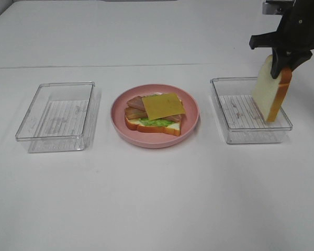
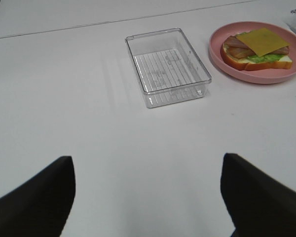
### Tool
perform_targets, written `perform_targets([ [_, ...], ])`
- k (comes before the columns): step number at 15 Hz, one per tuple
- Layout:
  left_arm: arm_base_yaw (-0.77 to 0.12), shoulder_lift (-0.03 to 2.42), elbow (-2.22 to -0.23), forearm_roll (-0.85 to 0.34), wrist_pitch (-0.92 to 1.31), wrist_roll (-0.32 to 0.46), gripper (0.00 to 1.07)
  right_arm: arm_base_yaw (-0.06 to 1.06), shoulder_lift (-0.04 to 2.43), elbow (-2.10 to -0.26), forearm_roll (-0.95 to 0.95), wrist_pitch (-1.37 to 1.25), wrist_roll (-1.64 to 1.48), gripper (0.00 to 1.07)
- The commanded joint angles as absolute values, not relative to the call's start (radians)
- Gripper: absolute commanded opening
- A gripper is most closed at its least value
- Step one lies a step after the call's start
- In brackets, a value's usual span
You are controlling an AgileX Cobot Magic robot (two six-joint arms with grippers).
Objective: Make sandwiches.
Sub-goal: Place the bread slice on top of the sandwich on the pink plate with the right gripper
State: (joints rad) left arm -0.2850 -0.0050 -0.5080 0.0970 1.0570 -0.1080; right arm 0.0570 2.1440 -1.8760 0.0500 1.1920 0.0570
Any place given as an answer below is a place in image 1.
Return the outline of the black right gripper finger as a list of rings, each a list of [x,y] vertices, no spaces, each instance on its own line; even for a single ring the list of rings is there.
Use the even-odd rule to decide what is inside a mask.
[[[283,68],[290,68],[290,54],[286,50],[272,48],[272,56],[271,77],[276,79]]]
[[[308,61],[311,57],[311,51],[292,53],[289,60],[289,68],[294,71],[298,66]]]

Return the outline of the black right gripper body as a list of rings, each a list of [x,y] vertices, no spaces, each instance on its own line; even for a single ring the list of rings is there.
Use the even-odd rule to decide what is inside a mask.
[[[250,48],[279,48],[288,52],[314,49],[314,1],[263,1],[262,13],[281,15],[274,32],[252,35]]]

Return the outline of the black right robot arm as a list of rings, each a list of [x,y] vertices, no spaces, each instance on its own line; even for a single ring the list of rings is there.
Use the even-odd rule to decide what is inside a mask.
[[[314,50],[314,1],[294,1],[285,9],[274,32],[252,35],[250,48],[271,48],[271,76],[276,79],[285,67],[295,70],[312,57]]]

